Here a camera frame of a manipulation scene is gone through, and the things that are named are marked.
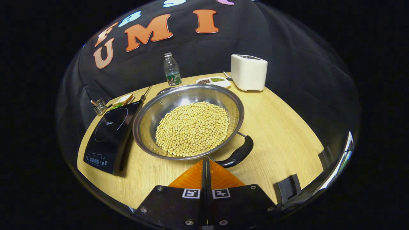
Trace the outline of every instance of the toaster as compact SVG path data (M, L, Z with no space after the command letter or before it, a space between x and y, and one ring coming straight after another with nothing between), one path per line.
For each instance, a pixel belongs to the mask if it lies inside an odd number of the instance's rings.
M262 91L266 74L266 60L249 55L231 55L230 77L240 90Z

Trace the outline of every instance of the stainless steel pan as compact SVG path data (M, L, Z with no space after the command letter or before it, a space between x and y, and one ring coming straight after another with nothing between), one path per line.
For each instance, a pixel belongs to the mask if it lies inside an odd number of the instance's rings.
M157 146L155 139L156 127L159 125L161 119L178 106L202 101L226 109L230 121L227 138L216 148L189 157L177 157L165 152ZM143 106L136 115L133 123L133 137L141 149L155 157L169 160L190 160L206 156L220 149L224 144L230 141L234 135L239 133L238 131L243 120L243 103L233 92L216 85L191 84L162 90L156 97ZM249 136L239 134L245 137L245 143L236 149L226 160L216 161L223 167L232 167L240 163L253 149L253 140Z

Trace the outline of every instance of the round table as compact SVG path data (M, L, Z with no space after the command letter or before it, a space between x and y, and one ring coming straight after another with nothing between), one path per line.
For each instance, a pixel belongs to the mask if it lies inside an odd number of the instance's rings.
M204 77L224 76L223 73L182 78L182 85L193 84ZM145 104L156 94L168 88L168 83L152 86ZM258 184L277 204L273 184L297 174L301 189L313 181L323 167L318 157L324 149L321 142L303 119L268 88L263 91L241 91L234 82L228 88L242 101L244 122L239 132L254 141L251 153L240 164L227 168L245 184ZM138 99L147 88L132 93ZM110 100L107 105L120 97ZM79 147L78 170L97 188L115 200L137 208L156 185L168 186L178 176L201 159L166 160L141 150L130 134L125 148L128 153L125 168L119 176L100 171L83 161L87 142L102 116L96 116L88 127ZM221 149L211 154L215 160L224 160L241 146L243 137L236 135Z

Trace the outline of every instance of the induction cooktop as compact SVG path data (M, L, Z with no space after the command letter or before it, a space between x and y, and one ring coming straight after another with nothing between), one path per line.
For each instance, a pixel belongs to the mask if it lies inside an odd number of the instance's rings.
M142 104L143 101L139 100L103 115L88 140L83 159L85 163L110 174L123 170L124 149Z

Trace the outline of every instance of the utensil holder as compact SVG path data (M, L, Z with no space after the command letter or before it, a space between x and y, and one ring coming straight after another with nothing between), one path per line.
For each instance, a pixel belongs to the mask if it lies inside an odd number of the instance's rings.
M93 109L98 116L102 116L107 110L106 104L102 99L95 102L97 105L93 105Z

